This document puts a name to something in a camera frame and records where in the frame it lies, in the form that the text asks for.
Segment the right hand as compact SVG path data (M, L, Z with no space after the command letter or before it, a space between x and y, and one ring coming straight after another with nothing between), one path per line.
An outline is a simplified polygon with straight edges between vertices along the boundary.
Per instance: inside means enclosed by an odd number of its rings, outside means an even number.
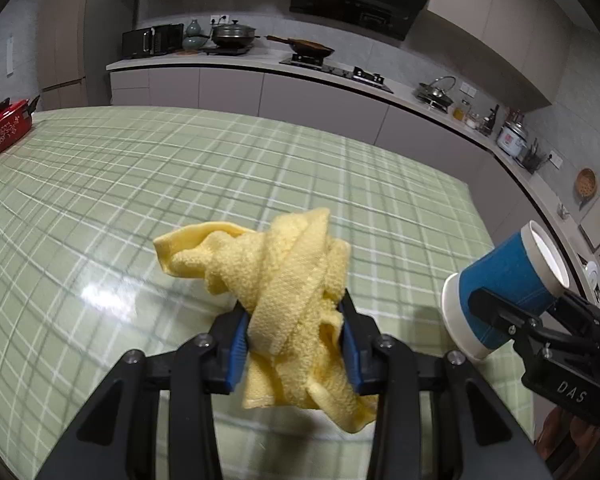
M600 479L600 427L554 408L534 446L553 479Z

